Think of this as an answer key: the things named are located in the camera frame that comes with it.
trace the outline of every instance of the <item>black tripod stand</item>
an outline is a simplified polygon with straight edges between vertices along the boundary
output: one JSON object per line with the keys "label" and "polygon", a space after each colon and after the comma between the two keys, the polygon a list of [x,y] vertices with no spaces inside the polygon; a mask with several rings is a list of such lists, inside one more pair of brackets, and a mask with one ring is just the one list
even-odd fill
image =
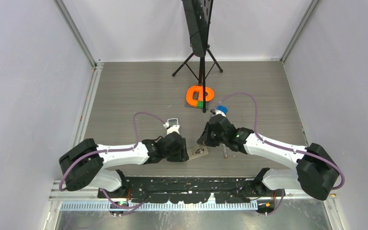
{"label": "black tripod stand", "polygon": [[[221,68],[221,66],[219,66],[217,60],[215,59],[215,57],[212,55],[211,51],[209,50],[209,45],[207,46],[207,52],[209,53],[209,55],[211,56],[212,60],[214,60],[214,64],[212,64],[211,68],[208,71],[208,74],[205,75],[205,57],[200,57],[199,58],[199,74],[198,77],[196,76],[196,74],[194,73],[194,71],[191,69],[191,67],[187,64],[187,62],[193,57],[194,53],[190,54],[190,56],[187,57],[187,59],[180,65],[180,67],[172,74],[172,76],[174,77],[176,75],[176,73],[178,71],[181,70],[181,68],[186,65],[190,71],[193,73],[194,77],[198,80],[198,84],[202,84],[202,91],[205,92],[205,79],[208,77],[209,73],[211,72],[212,68],[214,67],[214,65],[216,64],[219,71],[222,73],[223,69]],[[206,113],[207,112],[207,105],[206,105],[206,101],[205,101],[205,97],[206,97],[206,93],[204,93],[203,95],[203,105],[202,105],[202,112]]]}
{"label": "black tripod stand", "polygon": [[[219,71],[222,73],[223,69],[221,68],[221,66],[218,64],[217,60],[215,59],[214,55],[212,55],[211,51],[209,50],[209,45],[207,46],[207,52],[209,53],[209,55],[211,56],[212,60],[214,61],[214,64],[211,66],[211,68],[208,71],[208,74],[205,76],[205,78],[208,77],[209,73],[211,72],[212,68],[214,67],[214,65],[217,65]],[[180,67],[172,74],[173,77],[175,77],[175,75],[178,73],[178,71],[181,70],[181,68],[186,65],[190,71],[193,73],[194,77],[197,78],[198,83],[201,84],[202,83],[202,70],[201,70],[201,64],[199,66],[199,77],[196,76],[196,74],[193,72],[193,70],[188,66],[187,62],[194,56],[194,53],[191,53],[190,56],[187,57],[187,59],[180,65]]]}

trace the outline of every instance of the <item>black mounting plate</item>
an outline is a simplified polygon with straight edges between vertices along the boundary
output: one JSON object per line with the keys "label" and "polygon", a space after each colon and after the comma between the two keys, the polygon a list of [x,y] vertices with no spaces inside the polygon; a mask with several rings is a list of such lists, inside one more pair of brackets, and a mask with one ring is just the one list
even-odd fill
{"label": "black mounting plate", "polygon": [[[252,189],[253,178],[246,177],[134,177],[127,176],[132,202],[146,199],[150,203],[195,204],[208,201],[211,193],[217,204],[247,203],[247,197],[258,197]],[[109,193],[111,198],[126,198]],[[98,198],[105,198],[98,192]]]}

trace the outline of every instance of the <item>wood grain floor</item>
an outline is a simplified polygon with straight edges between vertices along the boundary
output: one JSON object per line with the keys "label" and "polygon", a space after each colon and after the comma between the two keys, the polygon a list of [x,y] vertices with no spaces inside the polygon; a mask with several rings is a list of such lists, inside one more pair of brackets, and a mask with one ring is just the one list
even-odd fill
{"label": "wood grain floor", "polygon": [[[106,63],[85,137],[94,138],[99,144],[133,144],[132,116],[145,111],[165,120],[178,118],[180,133],[187,140],[187,148],[191,149],[210,114],[185,106],[187,89],[196,85],[197,80],[186,67],[172,77],[179,65],[179,62]],[[198,62],[189,65],[197,72]],[[211,65],[212,62],[207,62],[207,69]],[[305,144],[280,62],[220,62],[220,65],[224,72],[219,73],[214,68],[206,80],[207,86],[215,92],[212,106],[233,92],[249,92],[256,97],[259,106],[259,133],[290,144]],[[237,95],[224,105],[229,109],[228,119],[236,127],[253,129],[254,106],[250,98]],[[165,135],[161,123],[152,117],[139,115],[137,124],[140,140]],[[224,159],[222,148],[209,148],[209,155],[184,163],[163,160],[158,164],[125,165],[118,169],[131,176],[256,176],[263,167],[284,168],[257,156],[230,150],[228,155]]]}

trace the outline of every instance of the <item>stand leg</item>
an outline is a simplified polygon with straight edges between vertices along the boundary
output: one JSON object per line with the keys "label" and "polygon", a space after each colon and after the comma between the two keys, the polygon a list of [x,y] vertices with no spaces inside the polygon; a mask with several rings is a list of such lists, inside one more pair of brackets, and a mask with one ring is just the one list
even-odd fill
{"label": "stand leg", "polygon": [[200,66],[202,66],[202,112],[207,112],[207,103],[205,101],[206,97],[206,90],[205,90],[205,57],[201,57],[200,60]]}
{"label": "stand leg", "polygon": [[218,64],[217,60],[215,59],[215,57],[212,55],[211,51],[209,50],[209,48],[207,49],[209,55],[211,56],[212,60],[214,61],[214,63],[217,65],[219,71],[222,73],[223,69],[221,68],[221,66]]}
{"label": "stand leg", "polygon": [[203,82],[202,68],[203,68],[202,57],[200,57],[199,58],[198,84],[201,84]]}
{"label": "stand leg", "polygon": [[187,62],[194,56],[194,53],[190,54],[190,56],[187,57],[187,59],[180,65],[180,67],[172,74],[172,76],[174,77],[178,71],[181,70],[181,68],[183,66],[185,66],[187,64]]}

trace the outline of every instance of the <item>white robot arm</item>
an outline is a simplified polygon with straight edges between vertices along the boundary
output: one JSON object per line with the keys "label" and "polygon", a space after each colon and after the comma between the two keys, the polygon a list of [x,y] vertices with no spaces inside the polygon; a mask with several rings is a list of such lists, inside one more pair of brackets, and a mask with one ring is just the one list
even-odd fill
{"label": "white robot arm", "polygon": [[[164,158],[172,162],[187,161],[186,142],[179,133],[178,119],[169,119],[163,126],[167,129],[165,137],[146,139],[134,145],[107,146],[96,144],[93,139],[82,141],[59,159],[64,175],[74,164],[65,179],[66,189],[76,191],[93,186],[124,193],[127,181],[123,173],[109,168],[124,164],[158,163]],[[93,155],[75,164],[78,158],[92,152]]]}
{"label": "white robot arm", "polygon": [[227,109],[223,106],[211,112],[213,116],[207,122],[203,134],[197,141],[198,144],[210,147],[225,144],[232,151],[258,155],[289,168],[287,170],[263,168],[253,181],[256,194],[263,196],[282,188],[299,189],[316,199],[326,200],[339,173],[324,161],[300,153],[308,152],[334,164],[320,145],[312,143],[309,147],[295,146],[263,137],[251,129],[235,128],[227,119]]}

